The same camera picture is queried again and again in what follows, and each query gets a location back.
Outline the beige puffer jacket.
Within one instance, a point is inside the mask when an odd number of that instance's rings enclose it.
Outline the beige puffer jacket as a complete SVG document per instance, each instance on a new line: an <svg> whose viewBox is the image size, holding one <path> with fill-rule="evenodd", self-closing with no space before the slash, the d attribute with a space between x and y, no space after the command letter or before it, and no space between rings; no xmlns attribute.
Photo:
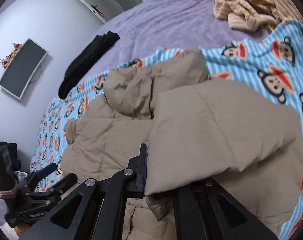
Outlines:
<svg viewBox="0 0 303 240"><path fill-rule="evenodd" d="M209 77L198 48L111 70L103 90L67 122L61 169L80 181L107 179L147 144L146 197L127 202L124 239L175 239L165 192L208 177L280 234L301 195L303 137L293 107Z"/></svg>

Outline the black folded garment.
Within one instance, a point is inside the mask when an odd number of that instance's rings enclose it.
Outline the black folded garment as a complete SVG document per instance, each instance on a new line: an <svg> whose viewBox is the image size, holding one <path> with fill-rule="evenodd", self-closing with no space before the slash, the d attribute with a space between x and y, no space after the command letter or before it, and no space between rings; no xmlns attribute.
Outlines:
<svg viewBox="0 0 303 240"><path fill-rule="evenodd" d="M111 31L97 35L67 68L58 90L59 98L66 99L70 90L119 39L120 36Z"/></svg>

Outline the purple bed cover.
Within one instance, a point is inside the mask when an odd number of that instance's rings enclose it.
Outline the purple bed cover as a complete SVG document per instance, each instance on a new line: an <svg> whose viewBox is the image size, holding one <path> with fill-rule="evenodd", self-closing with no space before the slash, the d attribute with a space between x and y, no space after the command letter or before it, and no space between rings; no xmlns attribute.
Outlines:
<svg viewBox="0 0 303 240"><path fill-rule="evenodd" d="M82 81L133 59L143 59L159 48L221 48L249 38L260 42L265 29L253 33L232 30L215 18L215 0L147 0L109 20L96 32L111 31L120 39L82 77Z"/></svg>

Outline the blue striped monkey blanket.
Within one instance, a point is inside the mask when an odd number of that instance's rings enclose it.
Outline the blue striped monkey blanket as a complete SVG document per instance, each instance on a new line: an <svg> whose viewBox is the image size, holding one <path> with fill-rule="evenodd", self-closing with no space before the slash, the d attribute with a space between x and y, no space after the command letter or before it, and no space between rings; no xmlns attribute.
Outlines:
<svg viewBox="0 0 303 240"><path fill-rule="evenodd" d="M244 39L223 48L201 50L209 77L242 82L277 105L296 111L303 137L303 25L296 20L281 23L262 42ZM171 59L188 49L160 48L149 57L121 64L119 68L144 68ZM69 173L61 169L62 156L68 146L66 125L83 117L87 106L102 95L111 70L104 71L72 88L66 99L54 99L40 122L38 142L30 170L41 170L51 163L56 171L39 181L36 192L48 191ZM303 175L301 195L289 220L283 223L279 239L290 239L303 222Z"/></svg>

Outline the beige striped fleece garment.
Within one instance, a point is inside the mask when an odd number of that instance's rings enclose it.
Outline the beige striped fleece garment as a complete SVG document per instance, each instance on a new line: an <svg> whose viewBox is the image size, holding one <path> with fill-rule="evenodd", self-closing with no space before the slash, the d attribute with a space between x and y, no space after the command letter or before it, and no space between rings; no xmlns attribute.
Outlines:
<svg viewBox="0 0 303 240"><path fill-rule="evenodd" d="M213 12L217 19L227 20L232 30L243 32L263 28L270 33L282 22L303 23L292 0L215 0Z"/></svg>

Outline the white framed wall monitor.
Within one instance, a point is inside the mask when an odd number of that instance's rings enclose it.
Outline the white framed wall monitor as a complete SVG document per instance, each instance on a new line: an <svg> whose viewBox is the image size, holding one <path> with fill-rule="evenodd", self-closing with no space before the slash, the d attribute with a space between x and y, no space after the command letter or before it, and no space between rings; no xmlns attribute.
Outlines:
<svg viewBox="0 0 303 240"><path fill-rule="evenodd" d="M33 75L47 56L48 51L28 38L0 78L0 87L21 100Z"/></svg>

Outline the red orange wall decoration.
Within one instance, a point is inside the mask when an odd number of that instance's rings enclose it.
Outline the red orange wall decoration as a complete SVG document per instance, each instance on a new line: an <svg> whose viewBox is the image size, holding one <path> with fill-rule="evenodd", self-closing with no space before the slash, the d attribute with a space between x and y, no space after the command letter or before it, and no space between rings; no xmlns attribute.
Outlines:
<svg viewBox="0 0 303 240"><path fill-rule="evenodd" d="M7 68L12 61L12 59L16 56L18 51L22 48L23 44L21 43L13 43L13 50L4 58L0 60L3 68Z"/></svg>

